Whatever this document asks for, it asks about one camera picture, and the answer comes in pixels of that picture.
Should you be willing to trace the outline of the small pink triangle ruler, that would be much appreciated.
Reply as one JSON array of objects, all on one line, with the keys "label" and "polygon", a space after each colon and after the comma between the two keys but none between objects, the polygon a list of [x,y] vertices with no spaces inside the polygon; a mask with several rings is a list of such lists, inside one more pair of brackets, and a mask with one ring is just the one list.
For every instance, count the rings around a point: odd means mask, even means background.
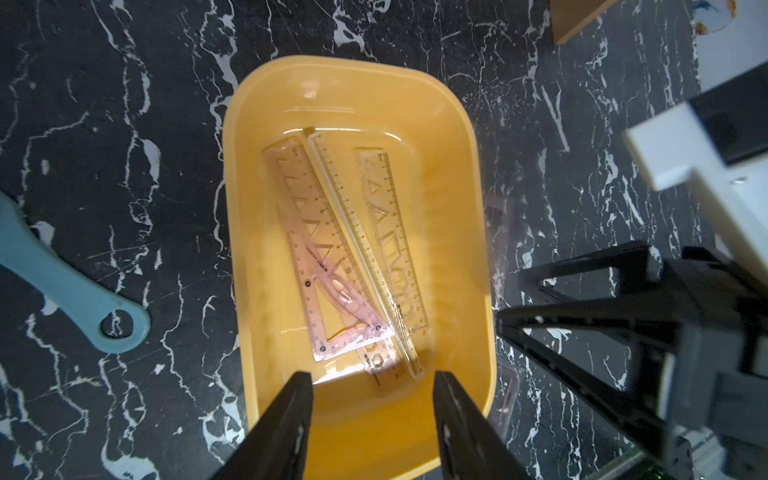
[{"label": "small pink triangle ruler", "polygon": [[508,251],[514,217],[512,200],[507,196],[486,193],[483,197],[491,279],[494,291],[505,290],[509,270]]}]

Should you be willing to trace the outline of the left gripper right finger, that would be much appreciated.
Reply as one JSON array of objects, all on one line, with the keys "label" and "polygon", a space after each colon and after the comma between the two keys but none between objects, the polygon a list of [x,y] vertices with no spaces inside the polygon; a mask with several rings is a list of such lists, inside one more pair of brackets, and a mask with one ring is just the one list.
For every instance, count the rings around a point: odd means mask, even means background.
[{"label": "left gripper right finger", "polygon": [[433,406],[445,479],[529,477],[452,373],[435,373]]}]

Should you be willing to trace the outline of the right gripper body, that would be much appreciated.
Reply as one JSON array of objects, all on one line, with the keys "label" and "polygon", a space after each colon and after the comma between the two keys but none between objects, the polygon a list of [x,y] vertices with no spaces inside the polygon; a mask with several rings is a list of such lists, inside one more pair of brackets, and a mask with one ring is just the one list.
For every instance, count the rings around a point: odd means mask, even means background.
[{"label": "right gripper body", "polygon": [[649,274],[650,248],[635,248],[641,401],[651,411],[635,443],[671,467],[677,427],[706,428],[735,479],[767,476],[767,288],[732,260],[700,247]]}]

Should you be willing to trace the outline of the pink triangle set square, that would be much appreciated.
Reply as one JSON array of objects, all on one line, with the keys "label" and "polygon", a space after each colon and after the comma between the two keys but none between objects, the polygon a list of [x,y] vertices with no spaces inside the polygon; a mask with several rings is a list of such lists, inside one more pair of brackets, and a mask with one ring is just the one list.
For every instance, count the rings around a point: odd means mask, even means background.
[{"label": "pink triangle set square", "polygon": [[[338,272],[338,264],[322,255],[298,214],[285,206],[277,211],[291,253],[314,360],[327,361],[392,338],[393,329]],[[342,328],[335,333],[326,331],[322,300],[330,302],[341,317]]]}]

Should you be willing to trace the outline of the clear plastic ruler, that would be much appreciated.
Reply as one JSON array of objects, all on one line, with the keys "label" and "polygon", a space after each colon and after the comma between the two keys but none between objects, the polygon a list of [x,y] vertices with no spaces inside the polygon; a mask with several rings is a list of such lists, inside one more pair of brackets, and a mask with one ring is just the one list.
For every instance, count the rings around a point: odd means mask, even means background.
[{"label": "clear plastic ruler", "polygon": [[320,130],[313,130],[308,134],[309,146],[316,157],[322,180],[330,188],[331,198],[335,206],[340,210],[342,222],[351,235],[351,243],[358,257],[362,261],[363,272],[374,292],[378,305],[383,310],[385,319],[394,330],[395,343],[404,360],[404,365],[416,380],[424,378],[424,368],[420,360],[414,336],[409,332],[399,307],[388,287],[384,273],[384,262],[381,258],[379,247],[374,233],[373,220],[366,202],[360,168],[354,150],[356,148],[380,148],[380,147],[355,147],[353,149],[356,160],[356,171],[360,177],[364,208],[359,209],[353,205],[348,195],[342,176],[338,170],[331,150],[327,146]]}]

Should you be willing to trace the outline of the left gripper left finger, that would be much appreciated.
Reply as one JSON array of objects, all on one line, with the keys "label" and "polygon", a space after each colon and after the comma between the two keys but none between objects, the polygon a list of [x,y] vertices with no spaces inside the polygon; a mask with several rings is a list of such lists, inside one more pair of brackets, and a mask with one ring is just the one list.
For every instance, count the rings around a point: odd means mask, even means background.
[{"label": "left gripper left finger", "polygon": [[313,409],[308,372],[295,372],[215,479],[301,479]]}]

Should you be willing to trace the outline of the small clear ruler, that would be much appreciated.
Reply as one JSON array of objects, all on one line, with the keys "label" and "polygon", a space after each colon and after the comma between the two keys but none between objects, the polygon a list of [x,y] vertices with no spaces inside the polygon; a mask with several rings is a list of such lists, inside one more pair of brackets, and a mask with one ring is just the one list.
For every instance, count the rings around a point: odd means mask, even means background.
[{"label": "small clear ruler", "polygon": [[389,155],[381,148],[356,148],[362,184],[388,287],[412,334],[425,334],[428,317],[402,220]]}]

